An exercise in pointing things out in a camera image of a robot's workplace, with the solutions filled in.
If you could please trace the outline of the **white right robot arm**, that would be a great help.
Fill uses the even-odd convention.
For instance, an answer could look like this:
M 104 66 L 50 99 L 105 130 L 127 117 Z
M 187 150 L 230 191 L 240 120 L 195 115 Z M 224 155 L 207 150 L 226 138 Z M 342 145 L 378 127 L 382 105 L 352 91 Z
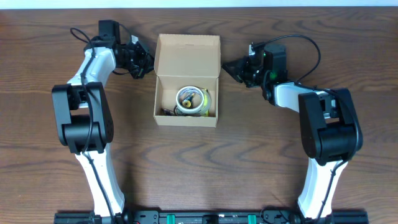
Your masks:
M 298 211 L 289 212 L 288 223 L 367 222 L 364 215 L 333 214 L 331 209 L 338 179 L 363 145 L 350 91 L 305 86 L 290 79 L 283 45 L 251 44 L 247 56 L 224 63 L 222 68 L 246 87 L 261 88 L 271 105 L 299 114 L 308 169 Z

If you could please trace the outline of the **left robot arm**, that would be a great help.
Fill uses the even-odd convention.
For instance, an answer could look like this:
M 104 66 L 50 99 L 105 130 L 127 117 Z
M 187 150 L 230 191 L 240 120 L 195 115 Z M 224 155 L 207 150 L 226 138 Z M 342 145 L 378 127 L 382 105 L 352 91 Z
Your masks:
M 104 88 L 112 74 L 144 78 L 154 69 L 154 57 L 132 34 L 123 43 L 123 27 L 114 20 L 100 20 L 97 36 L 82 33 L 84 61 L 66 84 L 52 88 L 59 141 L 81 164 L 94 200 L 93 211 L 59 212 L 54 223 L 135 223 L 111 158 L 114 123 Z

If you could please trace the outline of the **white masking tape roll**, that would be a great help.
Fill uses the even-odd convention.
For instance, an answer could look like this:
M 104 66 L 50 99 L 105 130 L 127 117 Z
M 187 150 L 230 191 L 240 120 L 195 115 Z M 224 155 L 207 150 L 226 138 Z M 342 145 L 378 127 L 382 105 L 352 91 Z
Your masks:
M 185 86 L 176 95 L 177 108 L 183 114 L 201 114 L 206 111 L 209 97 L 205 89 Z

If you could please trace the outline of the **black pen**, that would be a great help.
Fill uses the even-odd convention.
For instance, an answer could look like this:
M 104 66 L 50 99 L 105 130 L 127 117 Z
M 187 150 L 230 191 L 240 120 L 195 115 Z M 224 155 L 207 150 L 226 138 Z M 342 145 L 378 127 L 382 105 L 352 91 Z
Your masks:
M 167 108 L 162 108 L 161 111 L 165 116 L 175 116 L 175 113 L 173 110 L 169 110 Z

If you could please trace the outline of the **brown cardboard box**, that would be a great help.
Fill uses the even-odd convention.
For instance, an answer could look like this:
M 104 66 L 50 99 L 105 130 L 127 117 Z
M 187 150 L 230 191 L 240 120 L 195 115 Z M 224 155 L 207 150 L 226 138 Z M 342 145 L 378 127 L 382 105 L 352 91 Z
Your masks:
M 221 41 L 218 35 L 160 34 L 155 53 L 156 89 L 154 118 L 159 126 L 216 127 L 218 121 Z M 185 116 L 165 116 L 174 110 L 176 95 L 185 86 L 205 89 L 206 111 Z

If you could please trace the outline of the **yellow black correction tape dispenser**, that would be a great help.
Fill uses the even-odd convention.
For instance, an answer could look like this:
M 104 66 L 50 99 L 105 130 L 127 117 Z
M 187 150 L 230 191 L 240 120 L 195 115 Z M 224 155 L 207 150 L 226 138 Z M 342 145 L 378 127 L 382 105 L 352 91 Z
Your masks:
M 174 106 L 174 113 L 176 116 L 185 116 L 187 113 L 182 111 L 184 109 L 193 108 L 193 97 L 195 93 L 187 93 L 187 95 Z

